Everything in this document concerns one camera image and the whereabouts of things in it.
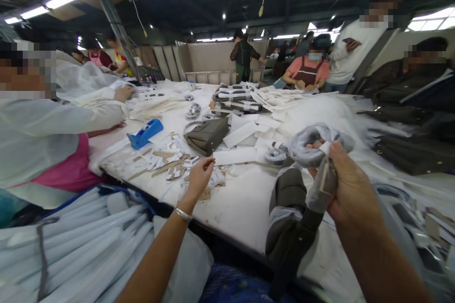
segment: blue tape dispenser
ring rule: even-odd
[[[153,119],[147,123],[146,127],[139,130],[136,135],[127,134],[131,147],[133,149],[140,149],[144,147],[149,141],[148,139],[158,134],[164,129],[163,124],[159,119]]]

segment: smartphone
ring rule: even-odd
[[[352,43],[352,42],[354,42],[356,40],[353,39],[353,38],[346,38],[346,39],[343,39],[342,41],[345,42],[346,44],[350,44],[350,43]]]

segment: silver bracelet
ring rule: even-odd
[[[175,208],[174,209],[175,212],[181,216],[184,220],[186,220],[187,222],[190,222],[191,220],[193,220],[193,217],[189,214],[186,214],[184,211],[182,211],[180,208]]]

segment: white shirt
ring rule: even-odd
[[[330,54],[330,76],[326,82],[330,84],[347,84],[358,69],[366,55],[386,31],[389,21],[375,23],[378,27],[367,28],[367,24],[356,20],[344,28],[338,35],[334,49]],[[351,53],[346,50],[343,39],[353,38],[362,43]]]
[[[88,109],[49,99],[0,100],[0,188],[44,208],[65,203],[74,193],[33,183],[14,186],[74,154],[77,134],[120,123],[124,119],[121,104],[113,100]]]

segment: brown apron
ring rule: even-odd
[[[316,83],[316,76],[318,75],[318,71],[321,65],[322,62],[319,62],[315,68],[311,68],[305,66],[305,60],[302,60],[302,67],[300,67],[300,71],[295,75],[293,79],[302,80],[305,85],[313,85]]]

